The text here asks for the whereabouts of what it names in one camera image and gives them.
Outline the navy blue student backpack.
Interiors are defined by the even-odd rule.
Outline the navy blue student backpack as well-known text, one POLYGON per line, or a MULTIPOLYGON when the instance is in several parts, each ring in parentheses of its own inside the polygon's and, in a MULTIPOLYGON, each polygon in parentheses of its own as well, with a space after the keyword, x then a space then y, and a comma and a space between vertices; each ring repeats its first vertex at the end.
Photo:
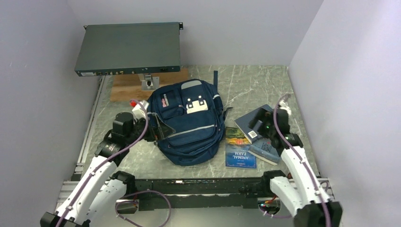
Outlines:
POLYGON ((175 165, 193 166, 212 159, 225 135, 224 108, 218 93, 218 71, 213 83, 200 79, 161 87, 148 98, 150 125, 157 113, 176 133, 157 142, 159 150, 175 165), (162 106, 163 94, 169 106, 162 106))

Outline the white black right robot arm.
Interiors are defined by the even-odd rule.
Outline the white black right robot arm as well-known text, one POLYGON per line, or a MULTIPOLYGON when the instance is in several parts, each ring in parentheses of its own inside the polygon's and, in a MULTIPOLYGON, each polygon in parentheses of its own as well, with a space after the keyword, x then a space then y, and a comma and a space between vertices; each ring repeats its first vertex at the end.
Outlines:
POLYGON ((259 108, 248 126, 271 141, 295 182, 292 186, 286 175, 269 171, 262 178, 261 192, 277 195, 296 227, 338 227, 342 206, 322 188, 313 173, 300 137, 290 131, 288 111, 259 108))

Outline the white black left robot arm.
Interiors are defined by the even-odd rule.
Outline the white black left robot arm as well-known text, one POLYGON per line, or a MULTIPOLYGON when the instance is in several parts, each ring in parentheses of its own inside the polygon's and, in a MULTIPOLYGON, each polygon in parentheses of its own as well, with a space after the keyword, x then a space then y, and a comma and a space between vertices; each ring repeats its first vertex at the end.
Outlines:
POLYGON ((40 220, 42 227, 88 227, 108 205, 118 207, 139 195, 135 176, 116 171, 129 149, 140 140, 159 141, 175 130, 156 119, 148 123, 146 114, 137 117, 123 112, 116 115, 113 127, 98 145, 94 158, 75 189, 54 212, 46 212, 40 220))

